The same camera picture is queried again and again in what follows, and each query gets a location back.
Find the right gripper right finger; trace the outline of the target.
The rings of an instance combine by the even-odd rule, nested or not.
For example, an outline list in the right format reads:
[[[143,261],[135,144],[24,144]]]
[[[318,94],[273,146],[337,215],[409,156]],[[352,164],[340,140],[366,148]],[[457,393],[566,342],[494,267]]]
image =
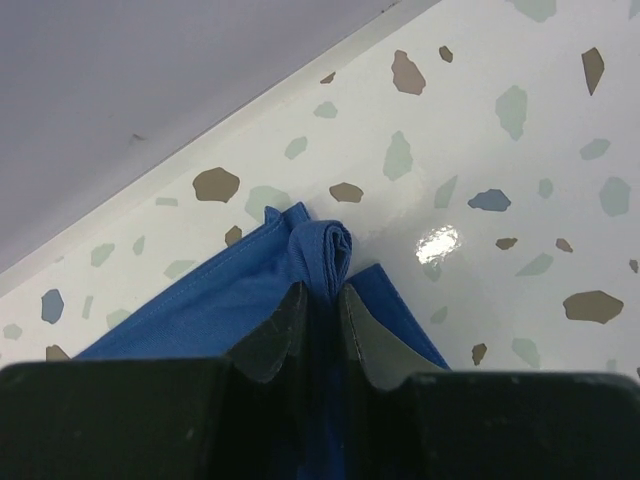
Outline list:
[[[443,371],[376,320],[351,284],[339,294],[339,312],[347,358],[375,389],[394,390],[413,374]]]

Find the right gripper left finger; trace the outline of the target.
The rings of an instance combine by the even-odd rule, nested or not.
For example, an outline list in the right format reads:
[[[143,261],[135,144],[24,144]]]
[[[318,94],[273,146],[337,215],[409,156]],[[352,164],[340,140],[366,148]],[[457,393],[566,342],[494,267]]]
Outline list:
[[[292,284],[272,314],[237,342],[227,357],[248,379],[303,383],[307,373],[308,292]]]

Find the blue surgical cloth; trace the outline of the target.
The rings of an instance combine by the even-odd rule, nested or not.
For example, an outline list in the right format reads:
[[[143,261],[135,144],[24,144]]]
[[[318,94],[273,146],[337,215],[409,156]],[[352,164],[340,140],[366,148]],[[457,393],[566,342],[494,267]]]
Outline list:
[[[352,239],[306,207],[267,208],[265,222],[97,340],[86,360],[227,354],[266,320],[289,287],[308,292],[303,383],[239,383],[241,415],[228,421],[228,468],[246,479],[418,479],[412,415],[385,400],[346,355],[339,294],[351,284],[383,326],[439,367],[431,340],[379,265],[351,274]]]

